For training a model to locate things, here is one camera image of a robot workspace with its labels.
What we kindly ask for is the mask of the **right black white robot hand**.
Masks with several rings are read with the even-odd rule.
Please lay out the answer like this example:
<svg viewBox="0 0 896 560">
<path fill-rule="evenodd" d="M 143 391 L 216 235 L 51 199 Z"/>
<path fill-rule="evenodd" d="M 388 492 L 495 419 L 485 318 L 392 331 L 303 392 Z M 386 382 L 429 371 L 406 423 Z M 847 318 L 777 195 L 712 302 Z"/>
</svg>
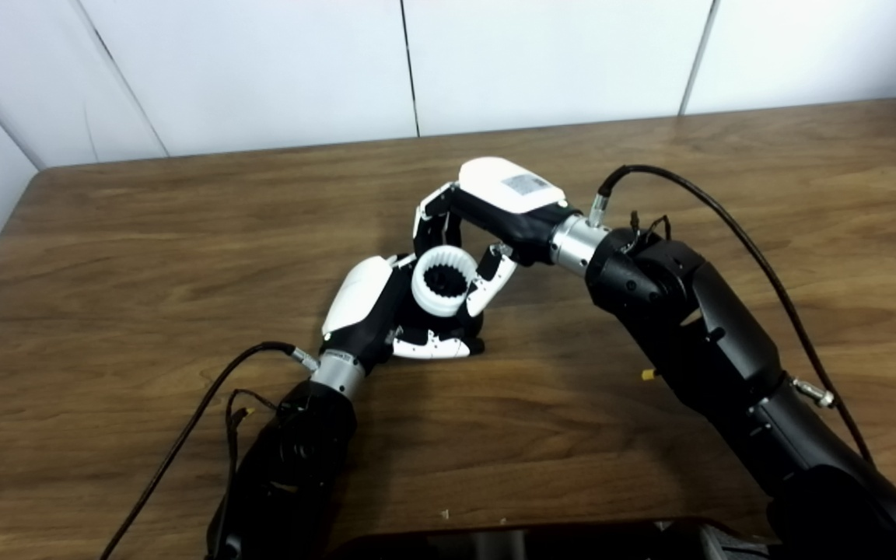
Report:
<svg viewBox="0 0 896 560">
<path fill-rule="evenodd" d="M 540 175 L 502 157 L 463 163 L 457 180 L 447 182 L 416 206 L 414 254 L 423 258 L 441 246 L 461 247 L 461 223 L 492 234 L 450 316 L 468 321 L 482 314 L 511 280 L 516 267 L 555 265 L 563 237 L 586 216 L 569 205 L 565 192 Z"/>
</svg>

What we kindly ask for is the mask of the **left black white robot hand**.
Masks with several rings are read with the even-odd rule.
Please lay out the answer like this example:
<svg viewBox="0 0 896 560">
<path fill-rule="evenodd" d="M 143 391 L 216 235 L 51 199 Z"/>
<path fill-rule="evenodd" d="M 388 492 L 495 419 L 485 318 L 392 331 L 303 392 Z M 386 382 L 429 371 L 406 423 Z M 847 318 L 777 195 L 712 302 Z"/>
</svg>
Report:
<svg viewBox="0 0 896 560">
<path fill-rule="evenodd" d="M 394 355 L 459 359 L 483 354 L 482 319 L 438 317 L 416 302 L 411 289 L 416 261 L 415 255 L 401 253 L 373 256 L 352 267 L 321 327 L 320 354 L 350 355 L 364 373 Z"/>
</svg>

